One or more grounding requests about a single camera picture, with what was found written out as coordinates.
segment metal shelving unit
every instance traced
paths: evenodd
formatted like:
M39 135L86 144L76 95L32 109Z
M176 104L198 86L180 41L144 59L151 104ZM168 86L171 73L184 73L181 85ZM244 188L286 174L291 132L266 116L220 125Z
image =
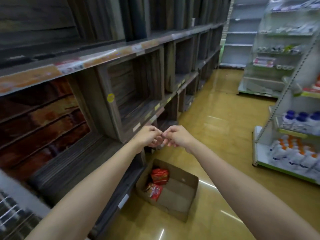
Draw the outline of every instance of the metal shelving unit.
M269 0L234 0L220 67L243 69Z
M266 6L239 93L279 97L285 87L283 78L292 75L319 27L319 11L306 11L303 7L284 11L303 3L304 0L271 0Z
M320 107L320 96L303 96L304 90L316 82L320 74L320 34L319 31L313 36L310 46L305 50L301 61L297 65L290 79L285 84L277 103L269 107L270 117L264 127L255 126L253 132L253 165L267 167L291 176L320 184L319 158L310 167L301 166L304 164L303 158L296 164L290 164L291 156L274 160L270 155L270 145L274 140L283 135L290 135L299 138L303 145L313 145L315 152L320 151L319 137L308 133L293 131L292 129L281 128L282 116L288 110L296 113L313 113Z

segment yellow floor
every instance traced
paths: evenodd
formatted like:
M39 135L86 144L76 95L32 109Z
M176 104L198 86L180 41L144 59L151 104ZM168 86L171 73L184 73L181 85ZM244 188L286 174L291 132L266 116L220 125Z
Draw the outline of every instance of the yellow floor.
M220 69L181 115L183 125L225 161L247 174L286 202L320 231L320 187L252 163L252 131L269 117L274 100L236 95L243 71ZM167 161L196 176L196 199L188 221L176 218L144 202L135 193L110 227L107 239L254 239L198 161L182 148L166 147L150 157Z

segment glossy floor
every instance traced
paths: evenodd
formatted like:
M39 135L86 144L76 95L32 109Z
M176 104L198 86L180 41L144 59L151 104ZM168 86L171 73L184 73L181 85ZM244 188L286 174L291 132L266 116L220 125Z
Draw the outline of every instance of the glossy floor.
M253 167L252 131L268 119L274 100L236 95L243 71L215 71L179 124L225 161L286 202L320 231L320 187L265 168ZM132 193L106 239L254 239L219 194L198 161L182 148L166 147L149 156L199 177L196 199L186 223Z

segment product box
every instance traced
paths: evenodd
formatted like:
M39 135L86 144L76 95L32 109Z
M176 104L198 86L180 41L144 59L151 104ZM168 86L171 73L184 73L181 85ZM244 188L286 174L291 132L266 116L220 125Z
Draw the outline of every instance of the product box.
M144 190L151 182L152 169L161 168L169 170L169 181L162 185L163 190L157 201L149 198ZM167 162L154 159L141 174L136 183L137 194L151 205L169 213L175 218L186 222L192 202L196 196L199 178L181 168Z

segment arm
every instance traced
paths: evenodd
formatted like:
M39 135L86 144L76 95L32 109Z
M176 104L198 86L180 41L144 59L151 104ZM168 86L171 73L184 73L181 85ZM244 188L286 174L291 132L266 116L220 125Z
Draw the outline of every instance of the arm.
M144 146L161 144L161 131L143 127L116 154L77 184L26 240L85 239L129 167Z
M257 239L320 239L304 219L278 197L219 158L182 126L163 136L168 146L182 146L194 155L223 198Z

